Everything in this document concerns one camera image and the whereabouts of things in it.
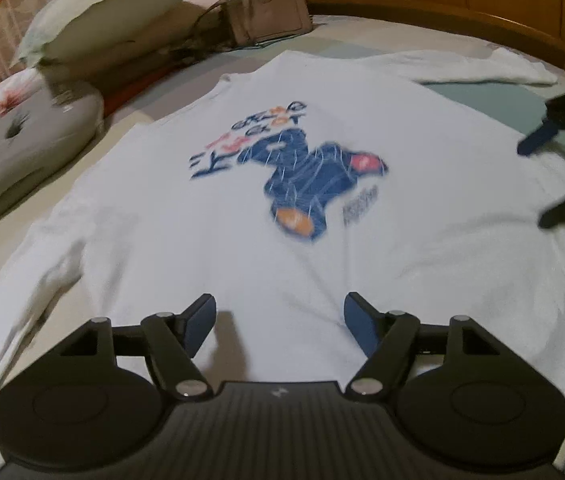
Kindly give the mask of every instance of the bedsheet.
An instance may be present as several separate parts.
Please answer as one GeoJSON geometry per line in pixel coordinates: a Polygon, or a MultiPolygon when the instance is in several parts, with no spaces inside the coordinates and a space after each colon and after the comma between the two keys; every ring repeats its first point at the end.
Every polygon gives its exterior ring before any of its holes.
{"type": "MultiPolygon", "coordinates": [[[[0,267],[21,241],[34,219],[44,216],[69,190],[73,181],[99,160],[134,124],[150,123],[206,94],[224,73],[251,72],[286,49],[326,57],[366,57],[402,50],[424,48],[456,52],[464,56],[487,57],[496,45],[419,27],[361,18],[317,17],[316,30],[308,35],[214,56],[176,73],[116,112],[104,138],[99,139],[77,163],[57,175],[26,202],[0,221],[0,267]]],[[[431,88],[469,105],[522,133],[532,131],[544,113],[544,99],[565,93],[565,73],[549,67],[559,76],[550,88],[509,84],[436,84],[431,88]]],[[[565,132],[557,140],[565,153],[565,132]]],[[[48,314],[48,321],[34,331],[22,349],[9,377],[23,370],[38,356],[89,318],[88,301],[80,283],[65,294],[48,314]]],[[[565,447],[559,462],[565,460],[565,447]]]]}

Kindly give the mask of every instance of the white t-shirt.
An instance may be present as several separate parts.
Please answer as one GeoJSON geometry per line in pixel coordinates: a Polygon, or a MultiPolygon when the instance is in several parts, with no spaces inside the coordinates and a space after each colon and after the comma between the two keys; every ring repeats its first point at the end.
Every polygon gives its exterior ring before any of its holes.
{"type": "Polygon", "coordinates": [[[220,379],[347,383],[357,291],[424,323],[467,314],[565,393],[565,227],[537,228],[565,162],[517,156],[520,139],[354,61],[286,52],[227,76],[136,126],[31,228],[0,272],[0,377],[82,277],[114,325],[213,294],[222,325],[195,363],[220,379]]]}

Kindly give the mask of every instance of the blue figure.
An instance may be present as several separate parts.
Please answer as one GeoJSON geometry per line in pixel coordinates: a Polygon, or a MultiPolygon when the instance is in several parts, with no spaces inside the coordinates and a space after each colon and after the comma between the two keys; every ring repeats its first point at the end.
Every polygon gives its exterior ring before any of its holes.
{"type": "Polygon", "coordinates": [[[335,142],[309,153],[306,134],[300,128],[258,140],[238,155],[237,162],[250,160],[275,167],[264,185],[264,193],[273,200],[275,221],[288,233],[309,240],[325,232],[325,207],[332,199],[353,189],[359,177],[387,171],[379,156],[349,152],[335,142]]]}

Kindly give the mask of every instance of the metal screw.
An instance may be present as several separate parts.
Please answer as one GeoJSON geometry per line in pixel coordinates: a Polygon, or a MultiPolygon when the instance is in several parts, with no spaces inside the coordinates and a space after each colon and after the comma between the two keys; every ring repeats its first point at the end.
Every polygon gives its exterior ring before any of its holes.
{"type": "Polygon", "coordinates": [[[375,395],[383,390],[383,383],[370,377],[363,377],[352,383],[352,390],[360,395],[375,395]]]}
{"type": "Polygon", "coordinates": [[[176,392],[183,397],[197,397],[207,391],[207,384],[196,379],[181,381],[176,384],[176,392]]]}

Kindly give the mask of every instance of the round black pad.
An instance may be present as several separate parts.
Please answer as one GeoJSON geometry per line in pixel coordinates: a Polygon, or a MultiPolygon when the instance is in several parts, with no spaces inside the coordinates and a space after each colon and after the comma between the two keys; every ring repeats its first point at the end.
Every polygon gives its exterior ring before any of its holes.
{"type": "Polygon", "coordinates": [[[141,445],[159,423],[160,394],[128,370],[103,375],[83,384],[16,378],[5,386],[1,452],[34,468],[81,470],[113,462],[141,445]]]}
{"type": "Polygon", "coordinates": [[[565,400],[543,380],[445,366],[409,381],[396,414],[421,447],[470,470],[524,469],[552,460],[565,437],[565,400]]]}

